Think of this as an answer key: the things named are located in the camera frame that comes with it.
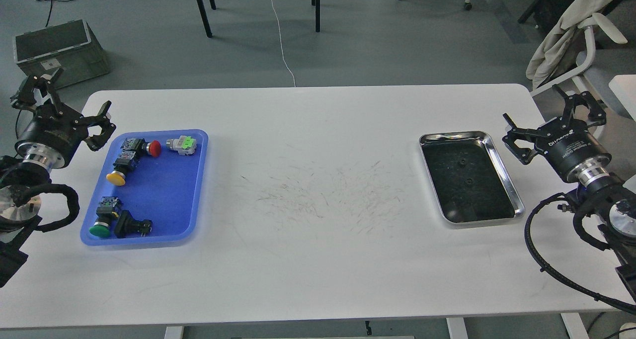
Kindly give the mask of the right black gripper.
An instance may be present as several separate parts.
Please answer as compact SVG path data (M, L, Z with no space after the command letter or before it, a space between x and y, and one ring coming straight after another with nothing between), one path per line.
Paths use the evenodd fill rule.
M596 140L604 133L607 113L588 91L568 95L558 85L553 85L553 90L564 100L560 121L553 119L540 126L539 130L531 130L517 127L511 117L503 113L510 129L502 141L523 165L528 165L541 154L563 182L573 183L578 181L575 168L586 160L593 159L602 166L611 161L611 154ZM586 122L574 119L579 106L588 110ZM594 128L594 137L588 131L590 128ZM517 141L531 143L534 148L519 147Z

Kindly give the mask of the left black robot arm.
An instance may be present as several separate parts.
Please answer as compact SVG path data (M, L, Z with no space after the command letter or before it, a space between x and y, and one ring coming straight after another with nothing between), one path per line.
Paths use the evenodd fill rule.
M28 255L20 247L34 231L63 228L79 214L77 192L68 185L52 183L51 171L68 167L82 142L91 151L102 149L116 128L108 114L110 101L94 116L84 116L61 102L54 84L62 72L56 69L50 76L27 76L10 99L13 108L31 112L32 119L14 144L16 157L1 158L0 229L2 234L14 234L0 245L1 286L27 261ZM63 195L68 215L43 224L38 214L41 194Z

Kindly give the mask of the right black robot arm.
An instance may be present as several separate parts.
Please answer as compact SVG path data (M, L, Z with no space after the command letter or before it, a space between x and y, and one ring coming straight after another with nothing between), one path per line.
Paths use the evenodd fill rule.
M606 124L606 112L590 92L566 94L559 86L554 92L563 97L564 109L536 129L516 126L505 113L509 130L502 138L506 148L523 164L541 156L565 183L576 183L568 193L556 193L543 199L527 217L523 236L526 247L542 272L560 283L605 303L614 309L634 314L635 305L591 291L556 270L536 248L531 225L546 205L558 202L559 210L573 215L572 225L580 239L601 251L613 251L619 266L615 271L631 297L635 296L635 202L625 181L608 171L611 154L590 131Z

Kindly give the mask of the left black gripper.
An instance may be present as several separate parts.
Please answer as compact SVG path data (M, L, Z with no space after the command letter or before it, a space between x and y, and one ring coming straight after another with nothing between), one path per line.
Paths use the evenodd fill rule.
M56 69L52 75L27 76L20 84L18 91L10 97L11 107L27 112L35 112L32 120L18 137L15 150L25 157L27 152L45 147L45 153L52 154L54 168L68 167L82 142L82 129L98 126L100 133L86 137L88 148L97 152L107 144L116 124L111 122L108 113L112 102L107 100L102 104L99 113L94 116L83 117L70 106L63 105L55 89L54 83L63 74L63 69ZM42 97L50 96L52 105L36 106L35 90L39 90Z

